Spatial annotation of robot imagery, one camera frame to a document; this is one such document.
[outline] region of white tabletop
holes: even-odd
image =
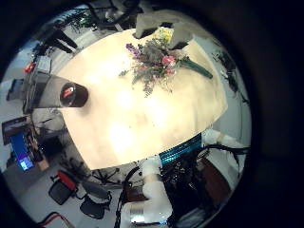
[[[138,161],[159,154],[199,134],[227,109],[225,92],[215,67],[204,50],[191,41],[184,50],[191,60],[214,77],[180,68],[169,93],[158,85],[144,97],[143,83],[132,85],[132,75],[119,77],[133,61],[126,43],[144,44],[134,29],[94,43],[58,73],[85,86],[84,107],[63,108],[67,129],[90,169]]]

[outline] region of flower arrangement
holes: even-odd
[[[125,45],[135,62],[130,70],[124,70],[120,76],[125,76],[129,71],[133,71],[132,85],[143,81],[145,97],[153,92],[155,84],[172,92],[168,82],[180,67],[193,69],[210,79],[213,77],[207,69],[191,61],[183,50],[170,50],[168,47],[171,37],[172,29],[160,28],[154,33],[151,40],[145,42],[144,46]]]

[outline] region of desk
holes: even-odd
[[[155,86],[144,98],[141,82],[119,77],[130,69],[126,43],[137,40],[134,29],[105,37],[84,49],[58,76],[85,86],[89,92],[82,108],[62,108],[67,129],[90,169],[115,166],[159,154],[199,134],[226,110],[225,93],[216,69],[195,42],[185,47],[191,60],[214,75],[208,79],[180,68],[169,93]]]

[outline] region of black cable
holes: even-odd
[[[119,228],[121,225],[121,211],[123,208],[123,200],[125,198],[126,195],[126,186],[129,183],[130,179],[132,178],[132,176],[140,169],[139,166],[134,167],[133,169],[131,169],[131,171],[126,175],[124,181],[123,181],[123,191],[118,199],[118,203],[117,203],[117,209],[116,209],[116,221],[115,221],[115,225],[114,228]]]
[[[43,224],[45,223],[52,215],[59,215],[58,212],[51,212],[49,213],[47,216],[45,216],[44,219],[42,219],[41,221],[37,222],[38,224]]]
[[[110,9],[113,9],[113,7],[93,8],[93,9],[94,10],[110,10]],[[90,10],[90,8],[74,8],[73,10]]]
[[[244,155],[244,154],[246,154],[246,152],[244,152],[244,150],[248,150],[248,149],[250,149],[250,147],[232,148],[232,147],[229,147],[229,146],[226,146],[226,145],[221,145],[221,144],[209,144],[209,145],[204,146],[201,149],[201,151],[206,150],[206,149],[227,150],[227,151],[230,151],[230,152],[232,152],[233,154],[236,154],[236,155]]]

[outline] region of black cup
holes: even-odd
[[[88,98],[87,89],[75,83],[66,83],[60,92],[60,102],[65,107],[82,107]]]

